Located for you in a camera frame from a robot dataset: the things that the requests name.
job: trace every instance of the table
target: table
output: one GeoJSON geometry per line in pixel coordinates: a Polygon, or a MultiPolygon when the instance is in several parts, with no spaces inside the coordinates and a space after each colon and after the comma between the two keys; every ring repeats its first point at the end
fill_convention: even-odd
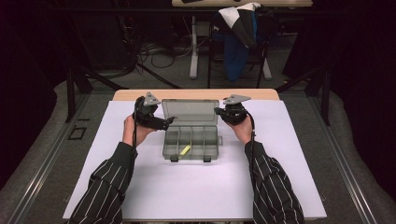
{"type": "MultiPolygon", "coordinates": [[[[268,155],[282,164],[290,177],[306,219],[326,217],[318,190],[306,164],[287,109],[274,90],[128,90],[117,91],[109,102],[102,123],[64,212],[70,217],[88,186],[92,171],[109,158],[122,133],[122,122],[134,100],[150,91],[158,99],[217,99],[243,94],[254,100],[244,107],[256,122],[256,139],[268,155]]],[[[162,107],[155,112],[162,117],[162,107]]],[[[155,132],[139,146],[133,181],[122,213],[128,221],[241,221],[252,219],[253,191],[248,160],[242,144],[220,119],[219,157],[212,162],[170,162],[162,155],[164,132],[155,132]]]]}
{"type": "MultiPolygon", "coordinates": [[[[235,2],[234,0],[202,0],[198,2],[192,2],[184,4],[181,0],[172,0],[173,7],[239,7],[247,3],[259,3],[266,7],[311,7],[311,0],[241,0],[235,2]]],[[[197,48],[197,33],[196,33],[196,19],[192,16],[191,21],[191,36],[192,36],[192,54],[191,54],[191,67],[190,67],[190,78],[197,78],[197,67],[198,67],[198,48],[197,48]]],[[[265,79],[272,79],[271,71],[268,66],[268,62],[265,59],[264,62],[264,75],[265,79]]]]}

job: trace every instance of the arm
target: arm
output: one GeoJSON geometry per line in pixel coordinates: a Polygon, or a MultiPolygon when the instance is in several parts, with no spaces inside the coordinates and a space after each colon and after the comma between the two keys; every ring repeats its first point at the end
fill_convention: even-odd
{"type": "Polygon", "coordinates": [[[245,153],[249,162],[253,156],[254,222],[304,223],[303,210],[282,166],[276,159],[267,156],[262,143],[251,142],[250,117],[240,124],[234,126],[229,124],[229,126],[245,145],[245,153]],[[254,144],[253,155],[251,144],[254,144]]]}
{"type": "MultiPolygon", "coordinates": [[[[153,131],[138,126],[136,145],[140,145],[153,131]]],[[[112,157],[103,161],[92,173],[88,189],[67,223],[122,222],[120,207],[131,182],[137,157],[136,148],[132,147],[133,132],[134,120],[129,116],[124,121],[122,142],[119,142],[112,157]]]]}

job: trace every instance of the chair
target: chair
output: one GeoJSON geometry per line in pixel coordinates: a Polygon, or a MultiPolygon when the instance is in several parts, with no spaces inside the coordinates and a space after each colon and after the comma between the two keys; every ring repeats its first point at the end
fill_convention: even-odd
{"type": "MultiPolygon", "coordinates": [[[[269,40],[276,32],[276,19],[268,12],[256,11],[257,33],[256,45],[249,49],[246,64],[250,64],[251,71],[254,65],[260,66],[256,80],[256,88],[260,87],[263,76],[263,67],[267,56],[269,40]]],[[[207,88],[210,89],[212,63],[224,63],[224,40],[219,36],[232,34],[233,31],[225,24],[224,19],[218,14],[209,24],[209,56],[207,71],[207,88]]]]}

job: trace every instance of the striped shirt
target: striped shirt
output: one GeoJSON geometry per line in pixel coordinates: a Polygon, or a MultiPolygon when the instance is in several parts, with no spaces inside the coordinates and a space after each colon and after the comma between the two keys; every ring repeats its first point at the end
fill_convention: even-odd
{"type": "MultiPolygon", "coordinates": [[[[245,145],[250,161],[251,143],[245,145]]],[[[121,205],[134,172],[137,151],[119,143],[113,156],[92,173],[90,184],[66,223],[121,223],[121,205]]],[[[277,160],[254,143],[253,221],[256,224],[304,223],[303,210],[293,193],[288,176],[277,160]]]]}

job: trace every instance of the box lid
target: box lid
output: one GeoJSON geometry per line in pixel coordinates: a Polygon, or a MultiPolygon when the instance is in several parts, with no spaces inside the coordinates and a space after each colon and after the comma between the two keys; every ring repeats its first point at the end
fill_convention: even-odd
{"type": "Polygon", "coordinates": [[[163,114],[166,119],[175,117],[171,126],[217,125],[215,107],[218,100],[163,99],[163,114]]]}

